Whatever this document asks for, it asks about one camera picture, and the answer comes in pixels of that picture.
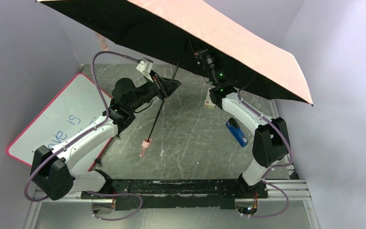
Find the pink and black umbrella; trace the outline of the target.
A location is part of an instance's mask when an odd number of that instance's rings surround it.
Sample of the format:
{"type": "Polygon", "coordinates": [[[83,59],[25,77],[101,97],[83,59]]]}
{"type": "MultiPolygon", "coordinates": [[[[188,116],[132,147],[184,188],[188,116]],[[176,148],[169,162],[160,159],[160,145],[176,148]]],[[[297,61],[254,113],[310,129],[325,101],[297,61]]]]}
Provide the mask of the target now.
{"type": "Polygon", "coordinates": [[[235,89],[313,104],[296,58],[202,0],[44,0],[113,43],[207,77],[194,52],[215,49],[235,89]]]}

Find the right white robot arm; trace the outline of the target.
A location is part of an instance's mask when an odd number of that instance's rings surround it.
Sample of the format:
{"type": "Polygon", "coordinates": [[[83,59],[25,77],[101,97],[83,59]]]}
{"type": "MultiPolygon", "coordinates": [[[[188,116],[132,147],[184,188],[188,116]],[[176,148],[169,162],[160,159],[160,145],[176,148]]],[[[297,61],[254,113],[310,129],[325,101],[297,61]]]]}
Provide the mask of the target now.
{"type": "Polygon", "coordinates": [[[267,174],[279,167],[278,161],[291,153],[286,122],[280,117],[263,114],[241,96],[241,90],[236,90],[226,78],[216,51],[200,49],[194,56],[203,64],[213,85],[209,90],[212,103],[233,115],[253,133],[254,159],[238,178],[244,190],[252,189],[265,181],[267,174]]]}

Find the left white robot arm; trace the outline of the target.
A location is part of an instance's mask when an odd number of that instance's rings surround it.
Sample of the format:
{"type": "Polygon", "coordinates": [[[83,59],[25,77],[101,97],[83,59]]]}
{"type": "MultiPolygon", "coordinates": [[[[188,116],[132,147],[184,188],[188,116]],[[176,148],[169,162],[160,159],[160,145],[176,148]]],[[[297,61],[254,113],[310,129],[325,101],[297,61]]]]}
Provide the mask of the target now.
{"type": "Polygon", "coordinates": [[[119,79],[111,102],[96,121],[65,142],[37,148],[26,184],[33,182],[51,200],[61,199],[70,192],[109,189],[112,179],[104,172],[76,172],[74,166],[103,142],[118,137],[134,121],[139,107],[155,97],[166,99],[181,86],[180,81],[160,77],[154,71],[150,77],[139,87],[130,78],[119,79]]]}

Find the small white cardboard box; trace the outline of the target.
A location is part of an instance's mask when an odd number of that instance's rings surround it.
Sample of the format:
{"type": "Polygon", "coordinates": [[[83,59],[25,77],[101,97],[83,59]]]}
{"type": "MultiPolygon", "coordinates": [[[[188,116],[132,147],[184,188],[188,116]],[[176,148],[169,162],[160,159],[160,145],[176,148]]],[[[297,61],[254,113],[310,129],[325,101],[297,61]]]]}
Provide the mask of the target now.
{"type": "Polygon", "coordinates": [[[211,100],[209,91],[206,94],[206,99],[205,99],[205,102],[204,102],[204,108],[212,109],[212,110],[215,109],[215,104],[211,100]]]}

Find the blue marker pen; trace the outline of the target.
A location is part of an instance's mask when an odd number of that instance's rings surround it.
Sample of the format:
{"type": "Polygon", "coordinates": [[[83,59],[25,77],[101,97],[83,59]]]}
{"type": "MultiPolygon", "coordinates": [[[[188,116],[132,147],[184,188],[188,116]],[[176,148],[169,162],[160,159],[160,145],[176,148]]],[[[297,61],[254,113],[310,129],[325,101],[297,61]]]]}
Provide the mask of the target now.
{"type": "Polygon", "coordinates": [[[228,121],[226,122],[226,127],[241,147],[245,147],[248,145],[247,138],[243,134],[238,122],[233,117],[228,119],[228,121]]]}

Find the red framed whiteboard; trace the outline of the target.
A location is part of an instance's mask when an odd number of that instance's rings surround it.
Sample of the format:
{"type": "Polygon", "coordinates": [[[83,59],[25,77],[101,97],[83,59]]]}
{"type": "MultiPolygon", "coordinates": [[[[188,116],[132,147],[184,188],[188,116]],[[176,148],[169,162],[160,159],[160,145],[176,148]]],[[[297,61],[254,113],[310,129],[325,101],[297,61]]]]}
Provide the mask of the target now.
{"type": "Polygon", "coordinates": [[[30,166],[35,149],[64,143],[93,124],[104,110],[94,82],[79,73],[9,144],[6,153],[30,166]]]}

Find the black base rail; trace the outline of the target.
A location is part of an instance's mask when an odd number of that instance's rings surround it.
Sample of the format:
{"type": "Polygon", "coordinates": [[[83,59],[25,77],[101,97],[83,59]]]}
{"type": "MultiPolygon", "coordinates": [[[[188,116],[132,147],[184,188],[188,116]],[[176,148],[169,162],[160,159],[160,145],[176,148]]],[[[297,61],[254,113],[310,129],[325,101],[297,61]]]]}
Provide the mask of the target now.
{"type": "Polygon", "coordinates": [[[244,190],[238,179],[114,179],[99,194],[81,193],[81,199],[114,201],[116,211],[138,207],[235,209],[237,199],[267,197],[264,183],[244,190]]]}

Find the aluminium frame rail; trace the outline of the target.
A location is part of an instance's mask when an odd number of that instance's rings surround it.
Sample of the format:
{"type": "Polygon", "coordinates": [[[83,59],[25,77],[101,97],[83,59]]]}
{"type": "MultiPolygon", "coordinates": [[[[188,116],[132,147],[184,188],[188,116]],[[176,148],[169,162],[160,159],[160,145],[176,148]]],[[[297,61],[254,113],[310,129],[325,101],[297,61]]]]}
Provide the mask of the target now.
{"type": "Polygon", "coordinates": [[[302,201],[310,228],[319,228],[305,180],[267,180],[247,186],[238,179],[144,180],[112,179],[98,193],[68,192],[58,202],[87,202],[113,210],[144,208],[236,209],[242,216],[256,218],[260,201],[302,201]]]}

